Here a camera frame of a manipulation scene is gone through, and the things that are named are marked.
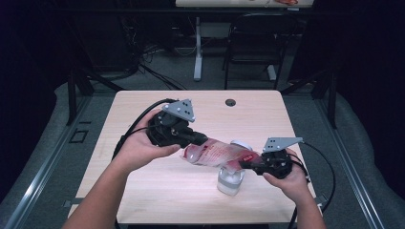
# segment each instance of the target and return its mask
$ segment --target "person's left hand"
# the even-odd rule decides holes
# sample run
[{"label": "person's left hand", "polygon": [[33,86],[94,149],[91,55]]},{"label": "person's left hand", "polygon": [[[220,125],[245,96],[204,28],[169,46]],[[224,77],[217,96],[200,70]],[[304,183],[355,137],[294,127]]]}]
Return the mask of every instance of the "person's left hand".
[{"label": "person's left hand", "polygon": [[[153,110],[146,114],[140,120],[134,130],[148,126],[148,121],[153,118],[160,110]],[[180,145],[170,145],[159,147],[152,145],[146,130],[140,130],[130,135],[121,150],[118,152],[113,162],[119,163],[119,166],[128,174],[132,171],[148,164],[155,158],[170,156],[180,149]]]}]

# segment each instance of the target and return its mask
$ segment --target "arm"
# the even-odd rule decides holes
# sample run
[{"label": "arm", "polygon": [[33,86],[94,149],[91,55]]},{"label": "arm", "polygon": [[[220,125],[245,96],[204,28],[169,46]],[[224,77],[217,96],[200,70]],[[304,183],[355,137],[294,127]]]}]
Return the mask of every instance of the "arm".
[{"label": "arm", "polygon": [[[135,129],[146,127],[157,112],[147,114]],[[129,174],[153,159],[172,155],[179,149],[179,145],[152,145],[145,130],[129,136],[63,228],[113,228]]]},{"label": "arm", "polygon": [[[289,154],[296,155],[292,150],[286,150]],[[298,165],[294,164],[291,173],[284,179],[278,179],[270,174],[263,174],[263,177],[295,202],[298,213],[297,228],[326,228],[319,208],[309,191],[304,172]]]}]

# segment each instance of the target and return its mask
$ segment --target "white desk leg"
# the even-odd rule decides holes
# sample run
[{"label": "white desk leg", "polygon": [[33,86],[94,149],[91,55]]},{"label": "white desk leg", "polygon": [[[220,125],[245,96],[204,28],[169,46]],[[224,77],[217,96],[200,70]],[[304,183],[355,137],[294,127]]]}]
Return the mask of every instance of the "white desk leg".
[{"label": "white desk leg", "polygon": [[200,17],[196,19],[196,65],[194,66],[194,80],[202,80],[203,55],[202,55],[202,37],[200,32]]},{"label": "white desk leg", "polygon": [[276,75],[276,71],[274,70],[274,65],[269,65],[267,67],[267,74],[268,74],[268,78],[270,80],[276,80],[277,75]]}]

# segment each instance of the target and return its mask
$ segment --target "plastic bag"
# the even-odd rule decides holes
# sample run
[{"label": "plastic bag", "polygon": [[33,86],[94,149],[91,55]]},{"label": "plastic bag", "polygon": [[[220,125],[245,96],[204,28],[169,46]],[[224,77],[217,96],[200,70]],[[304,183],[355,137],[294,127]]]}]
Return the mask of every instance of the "plastic bag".
[{"label": "plastic bag", "polygon": [[182,158],[194,165],[210,167],[223,167],[229,173],[242,170],[239,161],[260,161],[260,155],[248,150],[245,146],[233,141],[231,144],[223,143],[217,139],[209,138],[203,145],[189,145]]}]

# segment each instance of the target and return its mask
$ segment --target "red marking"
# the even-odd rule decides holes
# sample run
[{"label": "red marking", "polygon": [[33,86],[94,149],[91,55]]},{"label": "red marking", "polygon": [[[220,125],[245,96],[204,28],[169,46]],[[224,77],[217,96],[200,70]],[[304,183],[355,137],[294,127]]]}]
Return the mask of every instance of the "red marking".
[{"label": "red marking", "polygon": [[207,146],[207,145],[204,145],[204,146],[202,147],[202,152],[206,151],[206,149],[208,149],[208,146]]},{"label": "red marking", "polygon": [[249,160],[251,160],[252,158],[253,158],[252,155],[246,156],[246,157],[244,157],[244,161],[249,161]]}]

